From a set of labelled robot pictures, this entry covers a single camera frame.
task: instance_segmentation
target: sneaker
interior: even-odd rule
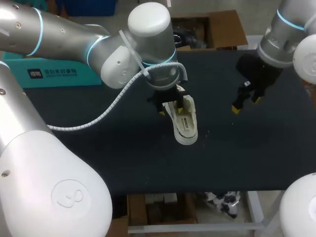
[[[177,85],[179,91],[184,88]],[[194,99],[190,95],[183,97],[183,109],[177,108],[177,102],[163,103],[173,123],[174,136],[182,145],[192,145],[198,139],[197,115]]]

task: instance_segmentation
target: robotic arm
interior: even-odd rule
[[[267,64],[286,68],[316,84],[316,1],[283,0],[267,29],[258,54]]]
[[[250,97],[253,103],[265,95],[284,68],[292,66],[304,80],[316,84],[316,2],[283,0],[257,49],[258,56],[245,54],[237,70],[248,79],[233,102],[238,114]]]
[[[174,88],[182,65],[168,10],[140,5],[128,26],[111,37],[100,27],[0,1],[0,50],[85,63],[112,88],[128,86],[140,64],[155,90]],[[106,184],[52,134],[3,62],[0,108],[0,236],[104,237],[112,219]]]

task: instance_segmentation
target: black tablecloth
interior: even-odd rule
[[[195,99],[198,140],[182,146],[171,120],[146,101],[139,79],[98,125],[56,132],[105,180],[111,194],[286,189],[316,172],[316,112],[293,68],[266,96],[236,116],[232,102],[245,79],[235,70],[242,51],[179,52],[184,87]],[[27,89],[43,119],[73,126],[99,116],[119,93],[102,86]]]

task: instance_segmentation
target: cable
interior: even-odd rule
[[[187,75],[187,71],[186,68],[183,66],[183,64],[181,63],[164,63],[164,64],[157,64],[154,66],[150,66],[146,68],[146,71],[150,71],[156,68],[162,68],[162,67],[172,67],[172,66],[178,66],[182,69],[183,71],[183,76],[184,76],[184,80],[188,80],[188,75]],[[118,103],[118,101],[122,98],[122,96],[126,93],[126,91],[130,88],[130,86],[143,74],[143,71],[140,71],[139,73],[137,73],[127,84],[126,86],[123,88],[123,90],[119,93],[119,95],[116,97],[116,99],[113,101],[113,103],[107,108],[107,110],[101,114],[99,117],[97,117],[95,120],[80,125],[80,126],[76,126],[76,127],[56,127],[56,126],[52,126],[52,125],[48,125],[48,127],[51,130],[54,131],[63,131],[63,132],[70,132],[70,131],[78,131],[78,130],[82,130],[88,127],[91,127],[92,125],[96,124],[97,122],[101,121],[113,108],[114,106]]]

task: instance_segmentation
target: floor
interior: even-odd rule
[[[166,4],[167,0],[157,0]],[[221,10],[236,9],[242,22],[246,35],[262,35],[268,28],[281,0],[171,0],[171,13],[203,13]],[[129,12],[136,7],[138,0],[118,0],[116,14],[113,17],[76,17],[78,23],[95,23],[103,25],[111,34],[116,34],[120,29],[127,27]],[[272,204],[278,191],[259,192],[263,211],[266,212]],[[245,203],[239,207],[239,216],[235,220],[213,211],[198,210],[200,223],[226,223],[249,221],[249,212]],[[251,237],[249,232],[208,232],[198,234],[162,235],[163,237]],[[282,237],[278,230],[273,237]]]
[[[264,215],[271,207],[272,203],[279,195],[280,191],[261,191],[258,192],[261,206]],[[201,203],[196,203],[197,221],[200,224],[217,224],[217,223],[247,223],[251,222],[251,217],[246,202],[245,194],[241,194],[241,200],[238,204],[238,216],[236,219],[228,217],[226,214],[218,212],[216,208],[207,208]],[[198,232],[198,233],[178,233],[178,234],[166,234],[166,235],[154,235],[156,237],[253,237],[252,231],[234,231],[234,232]],[[273,236],[270,237],[283,237],[281,229],[278,229]]]

